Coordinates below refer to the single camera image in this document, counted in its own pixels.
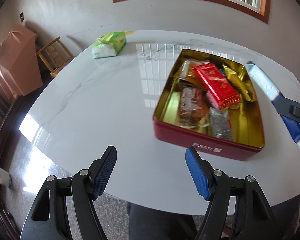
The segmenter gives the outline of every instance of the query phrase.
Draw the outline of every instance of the blue gripper pad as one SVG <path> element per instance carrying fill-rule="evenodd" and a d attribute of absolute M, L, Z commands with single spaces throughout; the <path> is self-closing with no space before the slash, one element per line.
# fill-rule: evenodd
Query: blue gripper pad
<path fill-rule="evenodd" d="M 95 197 L 95 199 L 98 199 L 98 197 L 103 194 L 116 162 L 117 152 L 111 151 L 108 157 L 106 158 L 105 162 L 103 163 L 99 174 L 95 178 L 94 190 L 92 192 L 92 195 Z"/>
<path fill-rule="evenodd" d="M 208 181 L 205 177 L 197 159 L 194 156 L 194 153 L 191 149 L 186 149 L 186 163 L 188 165 L 188 169 L 192 176 L 195 186 L 197 187 L 198 193 L 207 200 L 211 193 L 208 188 Z"/>

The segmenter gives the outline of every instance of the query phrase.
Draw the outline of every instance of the speckled floor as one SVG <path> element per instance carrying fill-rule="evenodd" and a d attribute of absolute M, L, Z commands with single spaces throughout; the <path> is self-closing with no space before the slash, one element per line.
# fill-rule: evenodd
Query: speckled floor
<path fill-rule="evenodd" d="M 21 134 L 19 126 L 28 110 L 24 109 L 13 125 L 4 148 L 2 156 L 4 161 L 1 164 L 1 167 L 9 171 L 12 176 L 13 185 L 9 189 L 3 187 L 2 196 L 7 210 L 14 216 L 19 230 L 22 229 L 29 209 L 46 177 L 51 174 L 56 175 L 59 179 L 72 176 L 53 163 L 38 148 L 33 147 Z M 72 198 L 67 197 L 66 201 L 72 237 L 74 240 L 81 239 Z M 278 207 L 273 207 L 273 210 L 283 210 L 283 214 L 287 214 L 287 207 L 294 206 L 290 215 L 287 214 L 287 216 L 290 216 L 288 224 L 287 221 L 278 221 L 279 224 L 283 225 L 282 235 L 284 235 L 284 239 L 289 239 L 300 225 L 300 197 L 291 200 L 291 203 L 283 203 L 280 206 L 277 205 Z M 127 202 L 107 194 L 103 194 L 94 202 L 98 218 L 109 240 L 129 239 L 129 218 L 126 205 Z M 227 225 L 231 225 L 232 218 L 233 216 L 227 218 Z M 199 228 L 203 216 L 194 216 L 194 221 L 196 227 Z"/>

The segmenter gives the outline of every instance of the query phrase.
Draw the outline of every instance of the tabletop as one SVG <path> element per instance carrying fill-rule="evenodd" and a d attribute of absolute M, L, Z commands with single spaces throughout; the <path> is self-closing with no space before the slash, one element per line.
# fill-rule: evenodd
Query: tabletop
<path fill-rule="evenodd" d="M 93 59 L 92 46 L 70 62 L 42 92 L 20 131 L 53 162 L 75 174 L 108 145 L 117 163 L 107 194 L 145 207 L 204 215 L 208 206 L 194 185 L 185 148 L 154 136 L 152 115 L 174 61 L 195 49 L 245 65 L 252 60 L 282 94 L 300 102 L 300 84 L 273 60 L 220 39 L 172 31 L 136 31 L 116 57 Z M 265 147 L 247 161 L 199 152 L 230 177 L 254 176 L 270 205 L 300 194 L 300 150 L 263 91 L 258 96 Z M 231 197 L 228 214 L 234 213 Z"/>

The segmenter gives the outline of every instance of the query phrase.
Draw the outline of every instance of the wall socket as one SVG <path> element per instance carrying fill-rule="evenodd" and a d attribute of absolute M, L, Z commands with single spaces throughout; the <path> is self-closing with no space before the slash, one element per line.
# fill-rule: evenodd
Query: wall socket
<path fill-rule="evenodd" d="M 24 21 L 24 15 L 23 15 L 23 12 L 21 12 L 21 14 L 20 14 L 20 19 L 21 19 L 21 22 Z"/>

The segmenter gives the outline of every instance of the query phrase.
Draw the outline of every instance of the white wall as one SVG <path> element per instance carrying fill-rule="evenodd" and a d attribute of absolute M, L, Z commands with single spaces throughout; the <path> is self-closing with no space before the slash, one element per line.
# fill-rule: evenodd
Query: white wall
<path fill-rule="evenodd" d="M 272 0 L 268 25 L 200 0 L 7 0 L 0 11 L 0 43 L 20 22 L 22 11 L 26 26 L 41 36 L 42 44 L 61 36 L 74 54 L 109 31 L 183 31 L 253 49 L 291 70 L 300 81 L 300 7 L 295 0 Z"/>

